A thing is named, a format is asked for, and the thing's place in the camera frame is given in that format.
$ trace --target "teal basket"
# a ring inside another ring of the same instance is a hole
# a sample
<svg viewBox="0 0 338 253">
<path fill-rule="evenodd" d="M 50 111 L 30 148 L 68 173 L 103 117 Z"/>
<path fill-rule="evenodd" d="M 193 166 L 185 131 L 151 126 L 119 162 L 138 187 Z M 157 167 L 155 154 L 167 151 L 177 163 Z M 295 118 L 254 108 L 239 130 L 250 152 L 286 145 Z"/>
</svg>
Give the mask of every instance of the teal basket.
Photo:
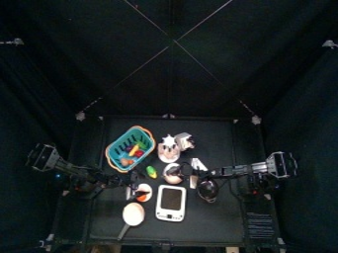
<svg viewBox="0 0 338 253">
<path fill-rule="evenodd" d="M 126 151 L 127 146 L 141 142 L 143 144 L 142 150 L 145 154 L 142 157 L 130 156 L 130 152 Z M 106 157 L 110 166 L 120 173 L 127 173 L 149 156 L 157 146 L 153 133 L 141 126 L 132 126 L 126 133 L 114 141 L 106 148 Z M 120 159 L 126 158 L 132 160 L 134 163 L 128 166 L 123 166 Z"/>
</svg>

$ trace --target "black wall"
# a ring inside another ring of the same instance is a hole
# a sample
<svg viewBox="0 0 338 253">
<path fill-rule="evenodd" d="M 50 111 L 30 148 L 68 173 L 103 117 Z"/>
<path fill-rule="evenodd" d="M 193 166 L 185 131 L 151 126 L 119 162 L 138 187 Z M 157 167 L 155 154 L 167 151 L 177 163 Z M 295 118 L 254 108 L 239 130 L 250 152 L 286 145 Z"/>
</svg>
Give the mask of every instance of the black wall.
<svg viewBox="0 0 338 253">
<path fill-rule="evenodd" d="M 0 34 L 7 31 L 0 27 Z M 54 174 L 26 166 L 36 143 L 56 141 L 67 156 L 75 115 L 30 58 L 0 50 L 0 252 L 47 238 L 55 213 Z"/>
<path fill-rule="evenodd" d="M 328 49 L 266 120 L 269 152 L 291 151 L 298 178 L 278 199 L 283 238 L 298 252 L 338 252 L 338 50 Z"/>
</svg>

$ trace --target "toy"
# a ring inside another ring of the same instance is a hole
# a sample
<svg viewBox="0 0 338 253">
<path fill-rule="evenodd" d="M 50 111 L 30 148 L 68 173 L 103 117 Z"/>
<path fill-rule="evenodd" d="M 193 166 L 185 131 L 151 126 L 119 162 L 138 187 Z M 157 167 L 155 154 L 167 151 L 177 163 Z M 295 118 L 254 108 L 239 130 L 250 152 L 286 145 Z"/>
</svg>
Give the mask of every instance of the toy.
<svg viewBox="0 0 338 253">
<path fill-rule="evenodd" d="M 138 157 L 138 158 L 141 158 L 142 156 L 143 156 L 143 154 L 145 154 L 145 151 L 142 150 L 142 149 L 139 149 L 139 150 L 137 150 L 137 152 L 135 152 L 135 156 Z"/>
<path fill-rule="evenodd" d="M 151 178 L 157 179 L 158 178 L 158 172 L 154 166 L 147 167 L 147 173 Z"/>
<path fill-rule="evenodd" d="M 141 146 L 139 144 L 137 144 L 130 152 L 130 156 L 134 156 L 135 155 L 135 152 L 141 149 Z"/>
<path fill-rule="evenodd" d="M 163 138 L 163 143 L 158 146 L 159 158 L 166 163 L 173 163 L 179 158 L 179 147 L 175 143 L 174 137 L 169 136 Z"/>
</svg>

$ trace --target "black enclosure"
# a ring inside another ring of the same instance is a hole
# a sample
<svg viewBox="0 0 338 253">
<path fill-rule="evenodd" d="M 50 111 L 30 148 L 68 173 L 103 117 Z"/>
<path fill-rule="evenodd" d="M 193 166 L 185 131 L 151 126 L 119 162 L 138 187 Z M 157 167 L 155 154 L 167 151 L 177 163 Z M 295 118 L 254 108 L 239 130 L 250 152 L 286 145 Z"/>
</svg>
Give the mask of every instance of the black enclosure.
<svg viewBox="0 0 338 253">
<path fill-rule="evenodd" d="M 282 150 L 298 163 L 275 197 L 287 252 L 338 252 L 337 10 L 330 0 L 3 0 L 0 251 L 44 252 L 60 185 L 27 155 L 55 143 L 75 159 L 78 137 L 102 132 L 79 127 L 84 116 L 258 127 L 238 162 Z"/>
</svg>

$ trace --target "toy food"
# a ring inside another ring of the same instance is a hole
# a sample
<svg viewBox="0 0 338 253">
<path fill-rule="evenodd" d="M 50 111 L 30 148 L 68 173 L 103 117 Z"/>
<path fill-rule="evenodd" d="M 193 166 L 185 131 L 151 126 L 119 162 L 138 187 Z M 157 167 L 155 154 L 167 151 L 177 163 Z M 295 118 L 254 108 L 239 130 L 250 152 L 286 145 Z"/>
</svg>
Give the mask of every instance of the toy food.
<svg viewBox="0 0 338 253">
<path fill-rule="evenodd" d="M 130 156 L 134 156 L 135 155 L 135 152 L 141 149 L 141 146 L 139 144 L 137 144 L 130 152 Z"/>
</svg>

